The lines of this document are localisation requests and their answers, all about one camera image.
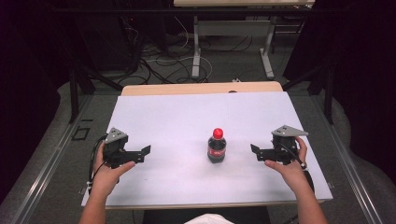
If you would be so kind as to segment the metal floor rail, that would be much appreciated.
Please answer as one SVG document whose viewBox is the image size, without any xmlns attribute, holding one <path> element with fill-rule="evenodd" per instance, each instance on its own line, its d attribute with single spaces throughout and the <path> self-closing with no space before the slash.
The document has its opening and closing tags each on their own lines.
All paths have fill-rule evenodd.
<svg viewBox="0 0 396 224">
<path fill-rule="evenodd" d="M 92 100 L 91 95 L 81 98 L 78 103 L 78 114 L 71 118 L 71 98 L 64 96 L 55 117 L 40 140 L 38 147 L 25 166 L 9 197 L 18 203 L 17 211 L 10 224 L 26 224 L 33 214 L 39 200 L 44 193 L 53 173 L 65 153 L 65 147 L 77 129 L 78 119 L 88 108 Z"/>
<path fill-rule="evenodd" d="M 328 130 L 330 137 L 335 144 L 335 154 L 341 164 L 349 186 L 351 187 L 368 224 L 383 224 L 383 220 L 378 214 L 373 201 L 358 174 L 356 165 L 347 152 L 346 146 L 343 144 L 335 127 L 330 124 L 324 114 L 324 105 L 321 98 L 317 95 L 314 95 L 311 96 L 311 101 L 313 102 L 322 122 L 326 126 L 326 129 Z"/>
</svg>

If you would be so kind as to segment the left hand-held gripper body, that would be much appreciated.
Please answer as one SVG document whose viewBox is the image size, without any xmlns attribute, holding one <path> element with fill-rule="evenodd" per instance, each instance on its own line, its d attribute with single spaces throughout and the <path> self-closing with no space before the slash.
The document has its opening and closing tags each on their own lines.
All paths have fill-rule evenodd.
<svg viewBox="0 0 396 224">
<path fill-rule="evenodd" d="M 118 168 L 129 161 L 137 162 L 136 154 L 124 149 L 128 142 L 128 134 L 111 128 L 105 139 L 103 150 L 104 161 L 112 168 Z"/>
</svg>

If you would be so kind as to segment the black horizontal bar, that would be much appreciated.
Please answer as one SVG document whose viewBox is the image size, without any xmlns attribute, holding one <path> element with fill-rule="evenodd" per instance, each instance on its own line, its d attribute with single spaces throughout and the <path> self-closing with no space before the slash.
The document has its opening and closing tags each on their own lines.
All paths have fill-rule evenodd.
<svg viewBox="0 0 396 224">
<path fill-rule="evenodd" d="M 345 9 L 260 9 L 260 8 L 171 8 L 171 9 L 81 9 L 51 8 L 52 13 L 64 15 L 140 15 L 140 16 L 231 16 L 231 15 L 342 15 Z"/>
</svg>

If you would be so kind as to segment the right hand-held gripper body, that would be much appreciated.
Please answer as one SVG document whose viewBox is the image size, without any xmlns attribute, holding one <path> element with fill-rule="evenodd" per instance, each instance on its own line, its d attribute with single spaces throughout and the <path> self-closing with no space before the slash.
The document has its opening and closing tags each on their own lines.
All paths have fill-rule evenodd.
<svg viewBox="0 0 396 224">
<path fill-rule="evenodd" d="M 308 132 L 299 130 L 288 125 L 283 125 L 272 131 L 273 148 L 276 153 L 276 161 L 284 165 L 293 161 L 301 162 L 298 158 L 298 149 L 295 137 L 308 136 Z"/>
</svg>

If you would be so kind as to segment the black metal stand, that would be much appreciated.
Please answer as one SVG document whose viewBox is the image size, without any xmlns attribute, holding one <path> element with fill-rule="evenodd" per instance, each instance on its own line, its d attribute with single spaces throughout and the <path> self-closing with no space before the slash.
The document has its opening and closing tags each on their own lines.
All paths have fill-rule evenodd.
<svg viewBox="0 0 396 224">
<path fill-rule="evenodd" d="M 313 78 L 313 81 L 308 87 L 310 95 L 318 95 L 321 90 L 325 90 L 323 114 L 326 120 L 333 124 L 332 120 L 332 95 L 333 95 L 333 80 L 334 80 L 334 65 L 320 65 L 310 70 L 309 72 L 297 77 L 292 81 L 288 81 L 282 86 L 284 91 L 288 91 L 293 86 Z"/>
<path fill-rule="evenodd" d="M 97 71 L 92 70 L 86 65 L 75 65 L 68 68 L 69 84 L 70 84 L 70 103 L 71 117 L 69 122 L 73 123 L 79 114 L 78 90 L 82 90 L 85 94 L 92 95 L 96 91 L 91 78 L 99 80 L 110 88 L 121 91 L 123 87 L 115 83 L 107 77 L 104 77 Z"/>
</svg>

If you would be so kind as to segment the person's left hand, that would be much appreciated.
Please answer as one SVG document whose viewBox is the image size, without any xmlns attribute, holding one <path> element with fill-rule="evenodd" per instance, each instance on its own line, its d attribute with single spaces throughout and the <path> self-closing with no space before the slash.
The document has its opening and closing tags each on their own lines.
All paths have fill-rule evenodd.
<svg viewBox="0 0 396 224">
<path fill-rule="evenodd" d="M 115 169 L 107 167 L 103 159 L 104 147 L 105 143 L 102 142 L 96 152 L 93 166 L 94 177 L 92 179 L 91 198 L 106 198 L 115 188 L 119 178 L 135 167 L 135 163 L 133 161 L 129 161 Z"/>
</svg>

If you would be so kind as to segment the person's right hand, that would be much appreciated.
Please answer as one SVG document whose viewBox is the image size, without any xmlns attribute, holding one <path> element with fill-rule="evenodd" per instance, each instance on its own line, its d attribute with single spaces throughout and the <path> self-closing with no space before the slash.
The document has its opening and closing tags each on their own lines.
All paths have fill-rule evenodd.
<svg viewBox="0 0 396 224">
<path fill-rule="evenodd" d="M 305 177 L 303 168 L 298 161 L 294 161 L 288 165 L 282 165 L 275 161 L 266 160 L 264 164 L 279 172 L 296 196 L 300 194 L 307 196 L 313 192 Z"/>
</svg>

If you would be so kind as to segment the dark curtain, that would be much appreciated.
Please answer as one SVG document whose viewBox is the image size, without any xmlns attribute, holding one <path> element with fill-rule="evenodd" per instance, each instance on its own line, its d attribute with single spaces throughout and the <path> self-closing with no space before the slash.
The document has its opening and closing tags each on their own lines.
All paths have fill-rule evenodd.
<svg viewBox="0 0 396 224">
<path fill-rule="evenodd" d="M 60 104 L 66 68 L 36 0 L 0 0 L 0 203 Z"/>
<path fill-rule="evenodd" d="M 350 148 L 396 185 L 396 0 L 316 0 L 283 77 L 294 81 L 335 49 L 333 97 L 351 125 Z"/>
</svg>

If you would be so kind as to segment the cola bottle with red label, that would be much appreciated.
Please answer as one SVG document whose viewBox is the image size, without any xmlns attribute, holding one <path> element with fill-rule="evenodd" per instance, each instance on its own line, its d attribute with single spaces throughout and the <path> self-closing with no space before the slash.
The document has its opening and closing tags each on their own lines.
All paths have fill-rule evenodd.
<svg viewBox="0 0 396 224">
<path fill-rule="evenodd" d="M 207 157 L 212 163 L 222 162 L 225 158 L 227 142 L 224 136 L 221 139 L 215 139 L 212 136 L 208 139 Z"/>
</svg>

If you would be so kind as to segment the desk with white legs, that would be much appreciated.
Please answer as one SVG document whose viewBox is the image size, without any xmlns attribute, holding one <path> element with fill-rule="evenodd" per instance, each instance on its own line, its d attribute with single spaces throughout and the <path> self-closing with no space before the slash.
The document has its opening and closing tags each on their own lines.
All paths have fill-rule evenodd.
<svg viewBox="0 0 396 224">
<path fill-rule="evenodd" d="M 174 0 L 175 7 L 182 9 L 295 9 L 297 7 L 312 7 L 316 0 Z M 274 69 L 270 63 L 268 53 L 276 29 L 276 16 L 269 16 L 264 20 L 212 19 L 203 21 L 197 16 L 193 17 L 193 42 L 194 55 L 191 76 L 200 75 L 201 36 L 260 36 L 264 38 L 264 46 L 260 49 L 262 65 L 265 76 L 272 80 Z"/>
</svg>

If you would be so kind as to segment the person's white shirt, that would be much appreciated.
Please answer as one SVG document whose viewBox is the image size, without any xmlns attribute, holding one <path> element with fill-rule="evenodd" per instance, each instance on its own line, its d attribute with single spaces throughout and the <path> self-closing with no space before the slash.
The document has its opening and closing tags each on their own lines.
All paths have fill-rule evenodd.
<svg viewBox="0 0 396 224">
<path fill-rule="evenodd" d="M 225 217 L 217 214 L 204 214 L 195 217 L 184 224 L 234 224 Z"/>
</svg>

